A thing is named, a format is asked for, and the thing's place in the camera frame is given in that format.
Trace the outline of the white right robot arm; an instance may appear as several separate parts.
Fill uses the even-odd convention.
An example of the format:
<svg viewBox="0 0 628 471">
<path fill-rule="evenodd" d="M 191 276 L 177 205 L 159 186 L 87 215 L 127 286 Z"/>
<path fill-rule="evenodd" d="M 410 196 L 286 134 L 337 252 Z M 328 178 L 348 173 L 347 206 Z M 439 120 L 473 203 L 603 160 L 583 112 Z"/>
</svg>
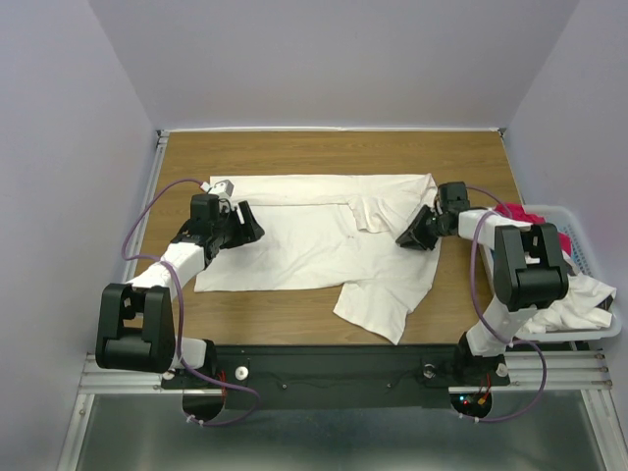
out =
<svg viewBox="0 0 628 471">
<path fill-rule="evenodd" d="M 495 374 L 526 322 L 566 296 L 569 281 L 559 232 L 547 222 L 523 223 L 494 210 L 474 209 L 463 182 L 438 186 L 428 227 L 436 237 L 470 240 L 472 262 L 480 247 L 493 254 L 494 296 L 486 309 L 472 300 L 478 322 L 460 338 L 451 359 L 454 377 L 473 383 Z"/>
</svg>

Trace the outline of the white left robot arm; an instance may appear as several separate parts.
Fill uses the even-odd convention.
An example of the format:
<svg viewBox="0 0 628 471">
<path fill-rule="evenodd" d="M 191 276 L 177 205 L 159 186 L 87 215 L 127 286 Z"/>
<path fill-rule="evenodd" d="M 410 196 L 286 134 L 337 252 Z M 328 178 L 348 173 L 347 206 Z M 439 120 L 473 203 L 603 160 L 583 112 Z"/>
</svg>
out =
<svg viewBox="0 0 628 471">
<path fill-rule="evenodd" d="M 196 194 L 166 251 L 101 297 L 96 360 L 104 369 L 181 369 L 196 386 L 219 385 L 208 344 L 183 335 L 183 287 L 275 291 L 339 287 L 334 311 L 391 343 L 433 285 L 437 249 L 397 241 L 400 221 L 345 203 L 231 203 Z"/>
</svg>

